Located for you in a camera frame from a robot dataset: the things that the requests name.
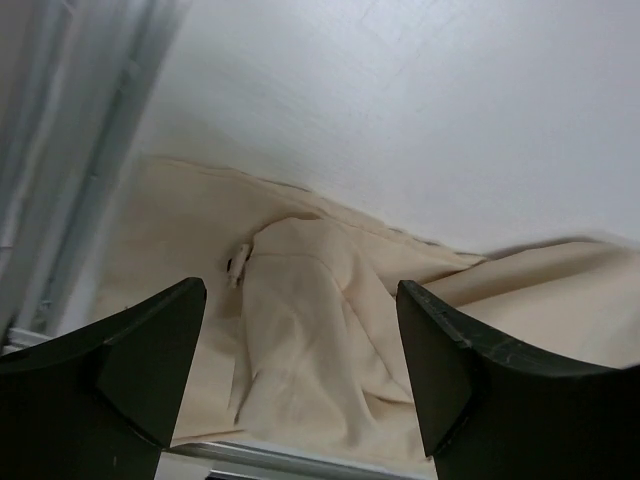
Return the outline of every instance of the cream fabric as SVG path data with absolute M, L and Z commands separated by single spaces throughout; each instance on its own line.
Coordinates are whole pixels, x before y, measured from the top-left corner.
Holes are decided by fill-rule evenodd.
M 229 289 L 243 243 L 253 251 Z M 640 360 L 635 252 L 571 243 L 485 262 L 303 190 L 154 158 L 116 231 L 95 318 L 186 276 L 209 296 L 176 443 L 259 439 L 430 471 L 395 315 L 400 279 L 542 348 Z

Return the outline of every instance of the crumpled fabric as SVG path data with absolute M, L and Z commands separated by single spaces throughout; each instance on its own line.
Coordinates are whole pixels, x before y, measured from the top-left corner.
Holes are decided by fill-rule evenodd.
M 152 158 L 115 231 L 94 317 L 187 276 L 208 303 L 174 443 L 261 440 L 434 474 L 395 313 L 401 279 L 552 352 L 640 360 L 640 255 L 600 243 L 499 260 L 418 241 L 313 193 Z M 250 245 L 237 288 L 228 260 Z

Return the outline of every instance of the fabric fold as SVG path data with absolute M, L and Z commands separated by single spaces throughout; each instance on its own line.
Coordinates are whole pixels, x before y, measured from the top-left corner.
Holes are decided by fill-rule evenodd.
M 244 244 L 231 289 L 226 267 Z M 94 318 L 187 276 L 209 295 L 174 443 L 257 439 L 433 474 L 398 332 L 402 279 L 552 352 L 640 361 L 635 251 L 568 243 L 487 261 L 304 190 L 153 158 L 111 242 Z

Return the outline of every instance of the small white object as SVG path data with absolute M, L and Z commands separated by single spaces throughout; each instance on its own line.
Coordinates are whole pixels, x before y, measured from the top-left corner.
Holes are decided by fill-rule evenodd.
M 251 247 L 243 243 L 240 245 L 240 248 L 236 252 L 236 254 L 231 259 L 231 263 L 229 264 L 227 278 L 229 279 L 229 288 L 236 288 L 240 279 L 242 278 L 242 274 L 244 273 L 244 265 L 247 263 L 249 256 L 251 255 Z

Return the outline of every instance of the metal rail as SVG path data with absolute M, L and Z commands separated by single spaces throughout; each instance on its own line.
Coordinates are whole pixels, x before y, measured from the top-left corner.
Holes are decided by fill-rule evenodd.
M 228 442 L 180 445 L 170 449 L 169 452 L 187 457 L 207 458 L 258 468 L 264 472 L 262 478 L 277 478 L 277 473 L 298 475 L 309 480 L 327 478 L 334 480 L 408 480 L 424 478 L 416 475 L 380 471 L 374 469 L 374 467 L 345 465 Z

